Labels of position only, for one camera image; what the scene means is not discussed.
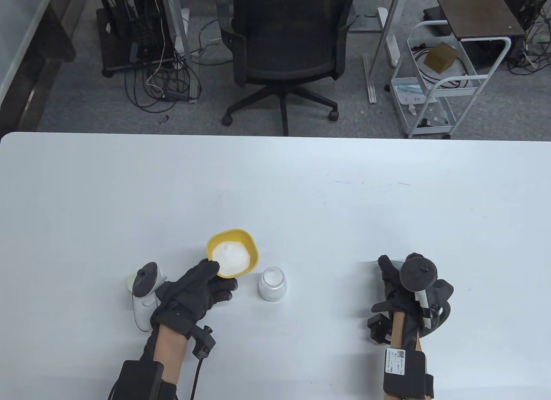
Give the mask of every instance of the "chair base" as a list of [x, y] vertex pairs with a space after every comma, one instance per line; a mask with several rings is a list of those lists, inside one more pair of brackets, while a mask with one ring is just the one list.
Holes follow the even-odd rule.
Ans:
[[275, 86], [270, 85], [263, 87], [256, 93], [251, 94], [250, 96], [244, 98], [241, 101], [238, 101], [236, 104], [231, 105], [226, 110], [226, 115], [222, 118], [222, 124], [224, 126], [231, 126], [234, 119], [232, 118], [232, 113], [240, 110], [248, 105], [252, 105], [262, 99], [265, 99], [269, 96], [278, 96], [279, 97], [279, 107], [281, 109], [281, 120], [283, 124], [283, 135], [289, 136], [289, 127], [287, 122], [287, 95], [294, 94], [303, 99], [308, 99], [316, 103], [326, 105], [332, 110], [327, 117], [331, 122], [336, 122], [339, 118], [338, 105], [334, 101], [327, 99], [313, 91], [309, 91], [304, 87], [300, 86]]

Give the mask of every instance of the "white powder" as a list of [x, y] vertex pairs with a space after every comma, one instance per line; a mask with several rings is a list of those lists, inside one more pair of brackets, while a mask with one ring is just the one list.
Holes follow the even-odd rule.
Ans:
[[264, 281], [269, 286], [278, 286], [283, 281], [283, 272], [279, 268], [268, 268], [264, 271]]
[[219, 273], [223, 276], [236, 276], [251, 263], [251, 256], [245, 245], [234, 241], [219, 243], [212, 251], [212, 259], [220, 264]]

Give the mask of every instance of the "label sticker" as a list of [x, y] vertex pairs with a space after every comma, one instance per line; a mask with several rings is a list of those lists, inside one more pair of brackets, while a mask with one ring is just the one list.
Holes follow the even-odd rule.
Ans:
[[384, 359], [384, 372], [390, 374], [398, 374], [403, 376], [406, 374], [406, 351], [396, 348], [386, 349], [386, 358]]

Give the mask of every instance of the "white desk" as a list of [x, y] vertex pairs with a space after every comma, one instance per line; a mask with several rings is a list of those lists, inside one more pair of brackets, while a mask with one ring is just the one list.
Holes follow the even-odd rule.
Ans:
[[0, 0], [0, 105], [50, 0]]
[[250, 274], [209, 312], [197, 399], [380, 400], [370, 261], [412, 251], [455, 287], [423, 339], [436, 398], [549, 398], [549, 163], [549, 143], [8, 134], [0, 398], [107, 398], [146, 340], [128, 274], [155, 260], [175, 279], [233, 227], [289, 292], [265, 302]]

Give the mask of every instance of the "chair wheel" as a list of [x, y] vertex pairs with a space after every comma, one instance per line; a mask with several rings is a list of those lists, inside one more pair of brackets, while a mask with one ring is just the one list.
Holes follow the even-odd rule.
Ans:
[[222, 118], [222, 124], [226, 127], [230, 127], [233, 122], [234, 118], [230, 115], [224, 115], [224, 117]]
[[110, 79], [111, 77], [113, 77], [114, 73], [115, 73], [114, 71], [109, 71], [109, 70], [105, 70], [105, 69], [102, 70], [102, 76], [103, 76], [103, 77], [106, 77], [106, 78], [108, 78], [108, 79]]
[[327, 116], [329, 121], [336, 122], [339, 119], [339, 111], [338, 110], [331, 110], [329, 113], [329, 116]]

